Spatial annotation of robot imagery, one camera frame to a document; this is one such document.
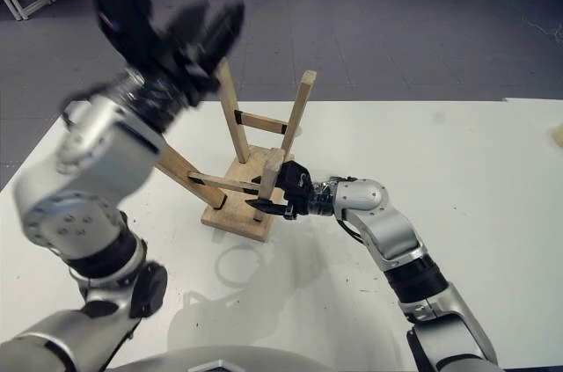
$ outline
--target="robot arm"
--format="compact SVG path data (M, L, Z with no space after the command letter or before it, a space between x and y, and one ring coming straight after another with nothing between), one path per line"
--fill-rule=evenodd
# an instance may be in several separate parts
M276 186L285 191L287 206L260 199L247 203L286 219L334 215L367 247L413 324L406 338L421 372L499 370L491 341L454 285L443 277L413 225L391 205L384 186L354 178L312 183L309 172L292 161L282 166Z
M147 260L146 243L118 206L149 177L179 111L217 91L214 71L244 17L244 6L233 4L205 26L208 6L197 3L160 34L149 22L150 0L95 1L101 29L128 67L77 98L91 105L76 124L65 106L62 144L15 188L26 237L69 266L85 305L3 343L3 372L103 370L141 319L160 308L166 270Z

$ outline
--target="gray floor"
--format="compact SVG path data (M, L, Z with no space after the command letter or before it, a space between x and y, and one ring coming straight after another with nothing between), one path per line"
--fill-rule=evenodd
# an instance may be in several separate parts
M153 0L164 22L192 0ZM210 0L219 7L229 0ZM525 25L563 23L563 0L245 0L230 57L241 99L291 100L305 69L313 99L563 98L563 45ZM26 22L0 7L0 188L70 92L122 61L89 0L60 0Z

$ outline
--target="black robot arm segment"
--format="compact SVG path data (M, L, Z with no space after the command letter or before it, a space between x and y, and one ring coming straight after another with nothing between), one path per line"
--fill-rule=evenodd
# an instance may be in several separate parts
M183 108L217 92L215 70L237 40L245 17L242 2L226 4L208 23L207 1L181 9L158 33L150 24L150 0L94 0L99 26L128 68L109 84L76 95L104 94L158 133ZM65 101L62 116L68 119Z
M496 368L489 338L444 278L413 225L391 205L384 186L352 177L315 183L307 169L293 161L281 167L276 186L284 191L287 205L260 199L247 203L289 220L298 215L334 215L348 234L367 247L413 324L407 341L420 371L455 370L453 363L467 359L484 362L482 369L475 370Z

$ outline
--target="wooden stick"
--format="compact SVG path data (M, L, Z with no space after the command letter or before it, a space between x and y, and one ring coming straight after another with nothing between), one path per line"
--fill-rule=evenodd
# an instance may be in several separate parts
M235 93L235 85L230 75L229 64L223 59L219 65L218 78L221 81L221 89L219 90L219 99L229 127L230 138L235 146L239 163L244 164L248 161L250 150L248 149L248 141L246 140L245 128L242 124L237 124L235 111L238 111L237 94Z
M283 136L283 142L281 143L281 148L285 152L286 160L289 157L293 140L296 137L297 127L303 117L303 112L305 111L305 106L307 105L307 100L309 99L309 95L311 94L311 89L316 78L317 72L311 70L305 71L303 73L303 77L301 78L301 83L299 84L299 89L297 90L296 102L294 102L293 108L291 109L288 128L285 131L285 136Z
M268 154L267 160L264 163L264 171L262 172L262 179L260 180L260 189L258 191L259 199L270 199L274 191L275 181L278 178L280 168L282 167L285 152L278 148L272 148ZM254 212L254 219L262 221L266 214L256 209Z
M166 145L163 150L162 156L158 160L157 168L211 207L219 209L223 206L227 195L215 187L198 185L190 180L188 175L191 172L199 172L199 170L170 145Z
M200 185L220 187L222 189L234 190L235 192L258 194L260 185L248 183L247 181L230 180L225 177L209 176L200 172L190 172L188 177Z
M267 132L279 133L280 135L284 135L286 129L288 128L288 123L286 121L270 119L269 117L264 117L258 114L236 111L235 117L237 118L238 124L248 126L249 128L259 128L261 130L266 130Z

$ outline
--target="cable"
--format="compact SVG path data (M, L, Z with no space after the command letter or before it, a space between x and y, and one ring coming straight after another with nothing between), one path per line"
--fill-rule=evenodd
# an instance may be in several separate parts
M563 23L559 23L556 28L547 30L536 23L530 22L526 18L526 13L524 12L523 7L516 0L510 0L510 2L515 9L522 13L521 20L525 25L531 26L534 29L539 30L544 35L552 37L558 44L563 44Z
M363 244L362 237L358 233L350 229L342 220L336 220L336 222L339 224L340 227L344 229L344 231L346 231L346 233L351 238L353 238L356 242Z

